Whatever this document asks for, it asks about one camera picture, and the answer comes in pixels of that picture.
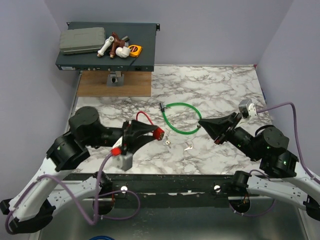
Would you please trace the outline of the white elbow fitting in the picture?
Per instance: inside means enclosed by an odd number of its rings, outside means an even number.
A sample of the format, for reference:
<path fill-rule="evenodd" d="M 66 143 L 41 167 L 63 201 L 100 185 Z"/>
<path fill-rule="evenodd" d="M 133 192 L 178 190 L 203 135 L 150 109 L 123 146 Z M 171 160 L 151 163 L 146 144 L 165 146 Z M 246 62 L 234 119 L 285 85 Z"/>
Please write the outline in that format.
<path fill-rule="evenodd" d="M 120 57 L 120 58 L 127 58 L 130 56 L 130 52 L 131 52 L 131 49 L 124 46 L 124 47 L 117 47 L 116 50 L 115 50 L 115 54 Z"/>

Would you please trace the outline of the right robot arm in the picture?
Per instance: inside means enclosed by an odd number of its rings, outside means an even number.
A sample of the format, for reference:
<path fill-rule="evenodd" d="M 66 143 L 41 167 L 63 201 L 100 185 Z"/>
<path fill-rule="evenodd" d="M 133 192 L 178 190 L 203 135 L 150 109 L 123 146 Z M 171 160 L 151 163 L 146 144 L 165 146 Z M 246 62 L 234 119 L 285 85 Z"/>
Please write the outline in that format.
<path fill-rule="evenodd" d="M 259 168 L 273 179 L 287 184 L 259 178 L 251 173 L 237 170 L 228 189 L 236 196 L 262 195 L 288 203 L 306 211 L 315 220 L 320 219 L 320 187 L 309 176 L 296 155 L 288 150 L 289 138 L 273 125 L 264 127 L 253 136 L 238 126 L 242 116 L 232 113 L 220 118 L 200 119 L 214 143 L 231 143 L 251 161 L 259 161 Z"/>

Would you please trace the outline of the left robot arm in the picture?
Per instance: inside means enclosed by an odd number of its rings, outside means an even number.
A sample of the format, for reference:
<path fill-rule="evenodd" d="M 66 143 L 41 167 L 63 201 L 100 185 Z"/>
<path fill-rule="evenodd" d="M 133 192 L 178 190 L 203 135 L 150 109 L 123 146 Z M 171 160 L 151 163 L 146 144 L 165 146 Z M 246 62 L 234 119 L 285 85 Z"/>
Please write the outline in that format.
<path fill-rule="evenodd" d="M 80 184 L 68 187 L 63 182 L 82 162 L 90 157 L 89 148 L 109 147 L 106 158 L 116 158 L 116 166 L 127 171 L 132 168 L 134 154 L 144 145 L 162 140 L 164 131 L 152 123 L 125 121 L 121 127 L 106 127 L 96 108 L 79 108 L 69 119 L 69 130 L 59 136 L 46 152 L 36 174 L 14 198 L 0 203 L 6 216 L 5 229 L 10 235 L 35 233 L 46 227 L 69 204 L 93 197 L 93 217 L 90 225 L 105 217 L 114 207 L 112 180 L 99 168 Z M 99 198 L 110 196 L 107 206 Z"/>

